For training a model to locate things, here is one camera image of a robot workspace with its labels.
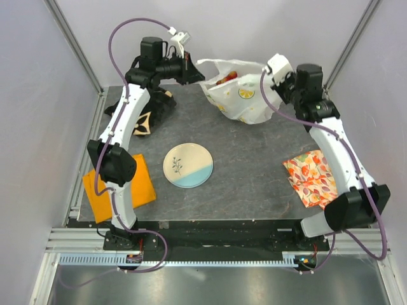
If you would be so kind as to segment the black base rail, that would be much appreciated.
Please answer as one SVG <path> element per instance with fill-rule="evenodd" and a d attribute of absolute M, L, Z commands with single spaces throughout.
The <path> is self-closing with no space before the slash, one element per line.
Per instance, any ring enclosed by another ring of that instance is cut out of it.
<path fill-rule="evenodd" d="M 231 246 L 271 252 L 324 252 L 329 244 L 323 236 L 307 238 L 299 219 L 275 220 L 161 220 L 136 223 L 137 234 L 110 226 L 104 250 L 158 250 Z"/>

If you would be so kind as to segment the grey stone mat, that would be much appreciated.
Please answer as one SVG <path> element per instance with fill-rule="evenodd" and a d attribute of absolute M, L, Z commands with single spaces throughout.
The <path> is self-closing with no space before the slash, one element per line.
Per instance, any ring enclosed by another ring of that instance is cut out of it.
<path fill-rule="evenodd" d="M 167 85 L 176 107 L 151 135 L 132 137 L 129 151 L 144 156 L 156 199 L 136 208 L 139 220 L 302 219 L 307 208 L 288 181 L 285 160 L 317 148 L 305 129 L 290 121 L 293 109 L 262 124 L 232 121 L 211 105 L 198 85 Z M 175 146 L 197 143 L 212 155 L 214 169 L 201 186 L 183 189 L 163 174 Z"/>

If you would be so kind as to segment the floral orange cloth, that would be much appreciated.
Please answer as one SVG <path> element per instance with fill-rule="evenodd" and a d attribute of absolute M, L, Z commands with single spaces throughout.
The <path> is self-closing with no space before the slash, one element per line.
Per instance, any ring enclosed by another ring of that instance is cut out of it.
<path fill-rule="evenodd" d="M 306 208 L 325 207 L 338 197 L 336 182 L 321 150 L 313 150 L 282 162 L 288 181 Z"/>

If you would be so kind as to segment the black patterned cloth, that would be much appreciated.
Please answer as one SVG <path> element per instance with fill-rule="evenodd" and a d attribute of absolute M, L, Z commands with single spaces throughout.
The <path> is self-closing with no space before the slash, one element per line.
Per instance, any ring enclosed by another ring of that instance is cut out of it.
<path fill-rule="evenodd" d="M 149 91 L 150 100 L 141 112 L 133 129 L 133 135 L 147 137 L 166 120 L 175 109 L 177 102 L 173 94 L 161 87 Z"/>

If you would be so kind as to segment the red fake cherry bunch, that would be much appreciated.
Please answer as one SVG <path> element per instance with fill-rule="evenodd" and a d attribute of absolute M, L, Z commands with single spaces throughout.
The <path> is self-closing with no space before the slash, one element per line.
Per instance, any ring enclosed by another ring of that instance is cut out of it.
<path fill-rule="evenodd" d="M 216 82 L 216 85 L 221 85 L 224 84 L 228 81 L 231 81 L 233 79 L 236 79 L 238 77 L 238 74 L 236 71 L 231 71 L 229 72 L 225 77 L 223 77 L 222 79 L 220 79 L 219 81 Z"/>

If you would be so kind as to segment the white plastic bag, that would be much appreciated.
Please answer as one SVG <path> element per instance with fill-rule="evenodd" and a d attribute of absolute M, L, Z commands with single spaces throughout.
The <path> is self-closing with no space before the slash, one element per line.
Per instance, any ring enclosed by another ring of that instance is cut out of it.
<path fill-rule="evenodd" d="M 266 104 L 260 92 L 260 77 L 263 66 L 257 62 L 243 60 L 200 59 L 197 66 L 205 63 L 215 65 L 218 75 L 199 82 L 207 100 L 216 106 L 228 119 L 248 125 L 264 123 L 271 119 L 273 110 Z M 236 71 L 238 77 L 221 85 L 216 82 L 229 72 Z"/>

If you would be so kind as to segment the cream and blue plate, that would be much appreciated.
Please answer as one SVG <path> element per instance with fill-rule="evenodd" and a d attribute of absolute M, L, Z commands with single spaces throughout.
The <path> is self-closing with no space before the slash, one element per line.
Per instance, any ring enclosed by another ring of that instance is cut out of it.
<path fill-rule="evenodd" d="M 173 185 L 191 189 L 206 182 L 214 169 L 211 153 L 200 144 L 183 143 L 173 147 L 163 160 L 165 178 Z"/>

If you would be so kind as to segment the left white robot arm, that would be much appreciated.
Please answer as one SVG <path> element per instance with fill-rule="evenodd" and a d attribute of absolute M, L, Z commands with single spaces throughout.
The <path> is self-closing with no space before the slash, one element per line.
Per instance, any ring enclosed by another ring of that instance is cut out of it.
<path fill-rule="evenodd" d="M 97 140 L 87 144 L 95 180 L 106 185 L 105 189 L 96 187 L 95 192 L 98 196 L 108 193 L 111 222 L 119 231 L 118 243 L 126 250 L 137 247 L 140 240 L 135 231 L 137 216 L 130 190 L 137 170 L 136 160 L 128 152 L 130 138 L 142 110 L 161 81 L 175 79 L 180 85 L 188 85 L 205 79 L 184 49 L 189 40 L 188 32 L 178 32 L 170 41 L 159 37 L 142 39 L 140 54 L 125 73 L 122 95 L 108 126 Z"/>

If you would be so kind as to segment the orange folded cloth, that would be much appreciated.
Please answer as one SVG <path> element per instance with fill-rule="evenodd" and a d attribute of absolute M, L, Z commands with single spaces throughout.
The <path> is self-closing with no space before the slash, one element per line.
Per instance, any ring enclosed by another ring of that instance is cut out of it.
<path fill-rule="evenodd" d="M 142 154 L 132 156 L 137 163 L 137 170 L 130 183 L 132 207 L 138 208 L 156 199 L 155 189 L 149 176 L 146 160 Z M 95 169 L 82 177 L 86 195 L 90 202 L 96 223 L 103 222 L 112 217 L 109 195 L 104 193 L 97 196 L 95 193 Z"/>

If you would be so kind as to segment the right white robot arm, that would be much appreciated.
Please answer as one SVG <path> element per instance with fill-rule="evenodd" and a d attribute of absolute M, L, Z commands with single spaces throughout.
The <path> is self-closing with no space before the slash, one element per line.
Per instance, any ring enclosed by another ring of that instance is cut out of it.
<path fill-rule="evenodd" d="M 306 250 L 314 237 L 377 222 L 390 198 L 387 185 L 378 185 L 364 169 L 348 141 L 340 113 L 323 93 L 322 68 L 290 63 L 271 68 L 273 86 L 285 104 L 292 104 L 296 118 L 321 149 L 335 179 L 338 196 L 323 212 L 300 222 L 291 234 L 298 250 Z"/>

